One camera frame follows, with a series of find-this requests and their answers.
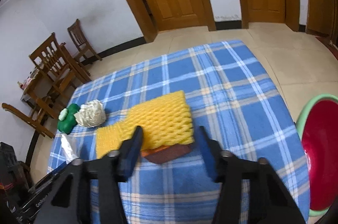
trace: crumpled paper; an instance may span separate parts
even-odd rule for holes
[[[81,105],[80,110],[74,114],[80,126],[91,128],[106,121],[104,106],[99,100],[93,100]]]
[[[61,134],[61,147],[62,147],[62,151],[65,156],[65,161],[67,164],[69,164],[76,158],[80,158],[76,152],[76,138],[75,137],[62,133]]]

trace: tablecloth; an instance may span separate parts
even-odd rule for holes
[[[240,41],[196,46],[132,65],[77,88],[69,103],[100,100],[114,124],[133,105],[183,90],[194,126],[204,126],[223,149],[243,159],[266,157],[299,206],[309,215],[307,162],[294,122],[276,86],[252,52]],[[95,159],[95,128],[77,125],[82,159]],[[58,132],[48,171],[65,161]],[[92,181],[92,217],[99,222],[97,181]],[[127,183],[120,183],[130,223],[210,223],[219,184],[207,176],[197,148],[163,165],[142,159]],[[241,223],[248,211],[243,182]]]

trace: yellow foam netting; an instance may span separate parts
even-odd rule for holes
[[[101,158],[119,149],[130,139],[136,126],[143,128],[141,150],[160,146],[192,143],[193,126],[190,108],[183,91],[160,96],[130,108],[123,121],[96,130],[96,156]]]

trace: floor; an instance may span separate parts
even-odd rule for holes
[[[242,40],[277,86],[294,121],[308,100],[321,93],[338,96],[338,61],[314,36],[285,24],[251,23],[249,29],[208,32],[207,27],[158,34],[153,43],[121,51],[89,67],[92,79],[162,54],[222,40]],[[55,126],[49,123],[50,129]],[[35,182],[44,176],[52,140],[39,137],[32,159]]]

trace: chair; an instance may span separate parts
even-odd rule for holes
[[[65,89],[69,85],[76,89],[76,86],[71,81],[75,77],[81,80],[81,75],[64,56],[55,38],[55,33],[52,33],[46,41],[29,55],[29,58],[35,64],[39,72],[50,80],[53,88],[62,97],[68,99],[64,94]]]
[[[83,57],[84,59],[88,59],[85,53],[89,50],[91,51],[95,57],[102,61],[102,58],[95,52],[92,46],[89,44],[88,40],[86,39],[85,35],[83,34],[81,27],[80,27],[80,20],[76,19],[75,23],[72,24],[68,28],[68,33],[76,46],[79,53],[75,56],[75,60],[79,63],[79,65],[84,68],[84,65],[80,62],[80,58]]]
[[[14,115],[16,115],[18,118],[20,118],[21,120],[23,120],[24,122],[26,122],[28,125],[30,125],[32,128],[34,128],[38,133],[40,133],[42,136],[48,136],[50,138],[54,138],[54,134],[46,129],[44,126],[42,126],[40,123],[42,121],[43,116],[45,115],[45,110],[40,109],[38,111],[37,117],[34,120],[33,119],[33,115],[36,111],[32,111],[30,116],[25,115],[24,113],[22,113],[21,111],[19,111],[17,108],[8,105],[6,103],[2,103],[2,108],[5,111],[9,111],[11,113],[13,113]]]

